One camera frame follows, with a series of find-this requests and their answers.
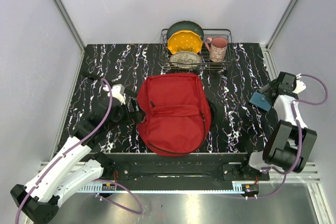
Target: metal floor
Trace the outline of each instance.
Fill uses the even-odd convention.
[[[262,184],[260,189],[260,195],[274,190],[271,184]],[[270,198],[249,201],[196,194],[138,194],[137,197],[144,207],[142,216],[99,201],[93,194],[75,194],[65,202],[50,224],[318,223],[304,184],[285,184]],[[110,199],[137,209],[128,194],[115,194]]]

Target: mug handle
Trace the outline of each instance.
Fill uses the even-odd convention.
[[[205,44],[206,48],[210,51],[210,46],[208,45],[207,40],[209,40],[210,43],[211,43],[212,42],[212,38],[211,37],[206,38],[205,41],[204,41],[204,44]]]

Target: yellow plate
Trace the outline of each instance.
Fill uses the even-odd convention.
[[[174,54],[180,51],[198,53],[202,49],[202,40],[197,33],[181,30],[174,33],[168,40],[167,47]]]

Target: patterned plate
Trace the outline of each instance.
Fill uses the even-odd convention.
[[[182,51],[171,55],[170,62],[179,68],[192,69],[195,65],[188,64],[201,63],[202,58],[194,52]]]
[[[174,54],[179,51],[192,51],[198,53],[202,49],[200,36],[189,30],[181,30],[174,33],[167,42],[169,51]]]

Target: red backpack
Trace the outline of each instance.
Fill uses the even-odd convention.
[[[138,124],[146,146],[163,156],[183,156],[200,148],[209,132],[211,112],[199,77],[173,73],[148,77],[138,103],[146,113]]]

